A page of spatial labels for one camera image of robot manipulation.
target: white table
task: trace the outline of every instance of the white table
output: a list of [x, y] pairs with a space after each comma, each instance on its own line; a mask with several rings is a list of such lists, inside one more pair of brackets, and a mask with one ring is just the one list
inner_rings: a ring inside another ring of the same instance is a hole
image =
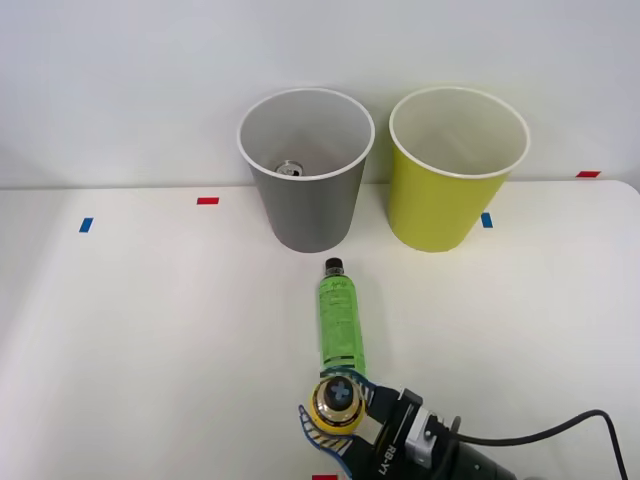
[[[296, 411], [317, 379], [315, 292], [333, 255], [358, 290], [373, 381], [477, 436], [602, 408], [638, 478], [636, 191], [509, 183], [494, 228], [446, 254], [394, 237], [385, 192], [364, 186], [348, 237], [313, 255], [278, 243], [250, 187], [0, 192], [0, 478], [336, 472]], [[519, 478], [618, 478], [600, 420], [487, 452]]]

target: bottle label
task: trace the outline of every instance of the bottle label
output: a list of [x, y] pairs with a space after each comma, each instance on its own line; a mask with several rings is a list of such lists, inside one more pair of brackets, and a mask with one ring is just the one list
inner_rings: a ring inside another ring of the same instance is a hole
[[325, 278], [319, 289], [324, 367], [345, 366], [363, 375], [364, 354], [353, 282], [345, 276]]

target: bottle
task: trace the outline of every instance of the bottle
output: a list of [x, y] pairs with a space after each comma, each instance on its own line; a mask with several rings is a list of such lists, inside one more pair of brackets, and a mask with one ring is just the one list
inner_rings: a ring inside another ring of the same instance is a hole
[[356, 287], [339, 258], [326, 261], [318, 300], [323, 369], [344, 366], [366, 376]]

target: red tape marker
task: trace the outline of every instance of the red tape marker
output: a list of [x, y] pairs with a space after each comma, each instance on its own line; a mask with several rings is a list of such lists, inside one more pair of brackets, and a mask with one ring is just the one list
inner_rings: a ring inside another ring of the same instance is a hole
[[598, 175], [600, 175], [600, 170], [583, 170], [576, 175], [576, 178], [596, 178]]
[[198, 205], [217, 205], [219, 201], [218, 197], [198, 197]]

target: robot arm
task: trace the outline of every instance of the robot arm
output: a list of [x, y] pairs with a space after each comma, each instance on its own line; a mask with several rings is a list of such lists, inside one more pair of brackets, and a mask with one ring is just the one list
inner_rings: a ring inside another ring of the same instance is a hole
[[[353, 480], [516, 480], [468, 445], [438, 434], [441, 419], [410, 390], [377, 386], [349, 369], [323, 375], [309, 412], [299, 407], [301, 425]], [[456, 418], [450, 430], [459, 425]]]

